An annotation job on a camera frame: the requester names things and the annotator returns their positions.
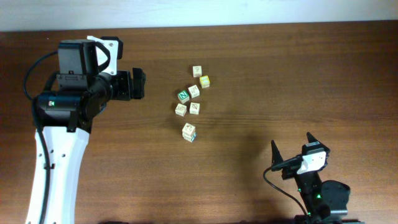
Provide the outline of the soccer ball wooden block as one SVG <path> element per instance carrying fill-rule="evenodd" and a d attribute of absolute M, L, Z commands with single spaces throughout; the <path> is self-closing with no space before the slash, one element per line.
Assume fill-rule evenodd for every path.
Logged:
<path fill-rule="evenodd" d="M 196 127 L 190 123 L 185 123 L 182 134 L 186 136 L 193 136 L 196 133 Z"/>

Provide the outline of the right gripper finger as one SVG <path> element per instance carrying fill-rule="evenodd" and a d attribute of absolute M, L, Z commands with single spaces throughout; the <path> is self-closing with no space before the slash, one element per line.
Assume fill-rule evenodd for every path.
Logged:
<path fill-rule="evenodd" d="M 323 144 L 318 141 L 310 132 L 307 132 L 307 139 L 308 143 L 306 144 L 307 147 L 322 147 Z"/>
<path fill-rule="evenodd" d="M 284 160 L 274 140 L 271 141 L 271 150 L 272 150 L 271 171 L 281 170 L 280 165 L 284 162 Z"/>

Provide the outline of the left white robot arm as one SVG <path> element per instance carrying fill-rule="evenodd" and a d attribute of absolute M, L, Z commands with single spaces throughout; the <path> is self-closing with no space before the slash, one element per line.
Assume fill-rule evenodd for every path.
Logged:
<path fill-rule="evenodd" d="M 26 223 L 74 223 L 80 166 L 93 118 L 110 100 L 142 99 L 146 75 L 140 68 L 99 73 L 86 91 L 53 91 L 51 74 L 32 100 L 36 162 Z"/>

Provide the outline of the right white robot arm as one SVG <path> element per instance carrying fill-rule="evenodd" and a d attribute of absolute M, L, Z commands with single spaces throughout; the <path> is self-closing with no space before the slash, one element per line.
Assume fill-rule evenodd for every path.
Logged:
<path fill-rule="evenodd" d="M 321 180 L 319 172 L 328 165 L 330 149 L 310 132 L 307 139 L 301 153 L 287 160 L 282 158 L 275 141 L 271 141 L 272 163 L 266 171 L 281 171 L 283 180 L 295 180 L 303 200 L 299 204 L 303 215 L 295 216 L 295 223 L 342 223 L 348 213 L 351 189 L 335 180 Z"/>

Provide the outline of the red Y wooden block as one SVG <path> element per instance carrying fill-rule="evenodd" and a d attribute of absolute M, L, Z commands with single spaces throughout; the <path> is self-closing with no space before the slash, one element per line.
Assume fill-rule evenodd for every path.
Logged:
<path fill-rule="evenodd" d="M 197 136 L 197 133 L 193 133 L 193 134 L 183 133 L 182 136 L 185 140 L 187 140 L 189 142 L 193 142 Z"/>

